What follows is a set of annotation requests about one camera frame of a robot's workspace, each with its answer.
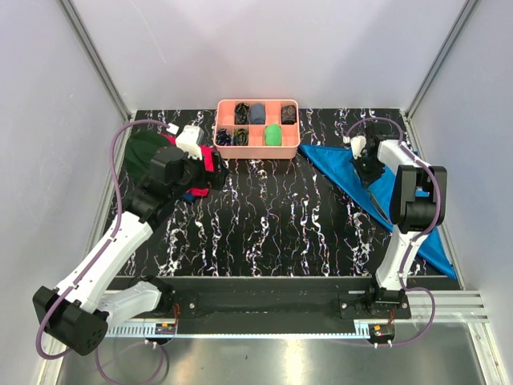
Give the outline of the bright blue napkin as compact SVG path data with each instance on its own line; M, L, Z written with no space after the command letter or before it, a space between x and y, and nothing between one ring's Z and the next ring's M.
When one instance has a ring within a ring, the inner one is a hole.
M352 200L356 202L373 219L380 223L388 231L393 230L393 225L387 225L378 218L377 213L364 196L364 192L357 182L356 172L350 159L353 157L348 148L333 148L302 144L299 146L301 153L330 181L341 188ZM418 255L427 263L437 269L441 274L449 278L456 278L454 267L449 262L442 246L442 240L437 229L434 229L418 250Z

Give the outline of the teal plastic knife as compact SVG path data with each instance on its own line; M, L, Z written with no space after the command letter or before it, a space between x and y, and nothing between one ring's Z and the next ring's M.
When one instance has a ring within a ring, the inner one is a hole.
M356 172L356 178L365 193L364 196L368 198L378 218L387 225L392 225L390 220L390 200L394 187L394 174L389 168L384 167L379 177L377 173L360 176Z

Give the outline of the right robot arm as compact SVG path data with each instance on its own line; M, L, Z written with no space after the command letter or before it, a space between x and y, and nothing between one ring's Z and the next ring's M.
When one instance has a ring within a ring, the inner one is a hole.
M351 164L363 187L370 187L386 168L395 176L389 205L392 237L362 299L366 313L381 318L404 302L412 262L428 235L443 222L447 171L416 156L404 142L400 127L395 139L376 130L377 121L396 124L382 117L360 120L351 128L367 123L365 133L351 138L349 143Z

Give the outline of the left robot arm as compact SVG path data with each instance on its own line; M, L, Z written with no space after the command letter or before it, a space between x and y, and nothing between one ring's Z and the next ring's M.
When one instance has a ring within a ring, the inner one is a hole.
M48 334L85 356L109 330L136 315L162 318L172 311L173 287L156 277L111 297L105 292L127 259L171 216L177 200L193 188L223 188L228 169L218 151L211 151L211 159L207 168L201 148L188 152L174 144L156 152L94 249L55 288L42 286L34 294L38 336Z

